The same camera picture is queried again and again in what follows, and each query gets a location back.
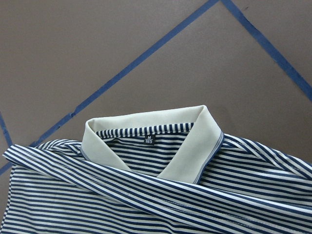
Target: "blue tape strip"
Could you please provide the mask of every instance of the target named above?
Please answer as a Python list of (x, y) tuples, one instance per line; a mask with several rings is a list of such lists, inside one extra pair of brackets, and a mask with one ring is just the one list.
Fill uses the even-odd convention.
[(127, 67), (125, 67), (121, 72), (119, 72), (116, 76), (110, 79), (106, 84), (100, 87), (97, 91), (95, 91), (92, 95), (90, 95), (85, 101), (83, 101), (80, 105), (78, 105), (72, 113), (65, 115), (59, 122), (57, 122), (54, 126), (52, 126), (48, 131), (40, 136), (37, 141), (34, 141), (30, 144), (30, 146), (34, 147), (39, 145), (45, 139), (47, 139), (51, 134), (53, 134), (57, 129), (67, 123), (72, 117), (86, 108), (91, 102), (101, 96), (105, 91), (111, 88), (114, 84), (116, 84), (119, 80), (121, 80), (124, 76), (130, 73), (133, 69), (135, 69), (138, 65), (140, 65), (143, 61), (145, 61), (150, 55), (156, 52), (159, 48), (161, 48), (164, 44), (170, 41), (174, 36), (176, 36), (179, 32), (181, 32), (184, 28), (190, 25), (194, 20), (204, 14), (208, 9), (210, 9), (214, 4), (216, 4), (219, 0), (209, 0), (205, 4), (203, 4), (200, 8), (194, 11), (190, 16), (188, 16), (184, 21), (182, 21), (178, 26), (176, 26), (173, 30), (167, 33), (163, 38), (157, 41), (153, 46), (147, 49), (143, 54), (141, 54), (138, 58), (136, 58), (133, 62), (131, 62)]
[(10, 134), (6, 128), (6, 125), (5, 125), (4, 119), (2, 117), (1, 111), (0, 111), (0, 125), (1, 125), (2, 131), (3, 131), (6, 143), (8, 144), (8, 146), (11, 146), (12, 140), (11, 140)]
[(231, 0), (221, 0), (234, 17), (247, 29), (247, 31), (258, 41), (267, 51), (274, 61), (282, 68), (286, 74), (299, 86), (310, 101), (312, 101), (312, 87), (294, 69), (294, 67), (281, 55), (281, 53), (257, 30), (235, 6)]
[(12, 163), (8, 162), (3, 167), (0, 168), (0, 176), (5, 173), (7, 170), (9, 170), (12, 167)]

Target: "polo shirt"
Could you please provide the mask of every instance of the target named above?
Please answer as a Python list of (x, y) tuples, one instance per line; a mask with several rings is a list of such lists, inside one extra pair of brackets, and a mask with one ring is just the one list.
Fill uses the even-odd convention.
[(93, 118), (12, 145), (1, 234), (308, 234), (312, 165), (224, 134), (206, 106)]

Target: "black size tag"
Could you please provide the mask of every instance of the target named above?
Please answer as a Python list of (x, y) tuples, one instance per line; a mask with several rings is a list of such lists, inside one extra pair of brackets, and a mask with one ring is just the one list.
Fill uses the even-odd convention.
[(143, 144), (144, 145), (154, 145), (155, 144), (155, 135), (146, 135)]

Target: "white collar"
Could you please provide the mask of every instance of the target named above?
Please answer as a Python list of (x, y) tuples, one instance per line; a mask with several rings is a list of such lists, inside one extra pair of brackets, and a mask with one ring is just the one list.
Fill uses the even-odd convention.
[(97, 136), (97, 131), (187, 122), (194, 123), (191, 131), (176, 155), (157, 177), (198, 183), (203, 170), (223, 141), (223, 133), (205, 105), (90, 119), (85, 124), (81, 152), (92, 162), (131, 171)]

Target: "gray-brown floor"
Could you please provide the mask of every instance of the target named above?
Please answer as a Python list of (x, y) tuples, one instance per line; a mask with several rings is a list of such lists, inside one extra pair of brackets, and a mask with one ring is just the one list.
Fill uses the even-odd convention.
[[(205, 104), (223, 132), (312, 162), (309, 95), (237, 21), (227, 2), (217, 1), (45, 141), (81, 140), (92, 117)], [(233, 2), (312, 84), (312, 1)], [(204, 3), (0, 1), (0, 111), (12, 142), (38, 140)], [(1, 131), (1, 154), (6, 139)], [(8, 192), (6, 164), (1, 157), (0, 218)]]

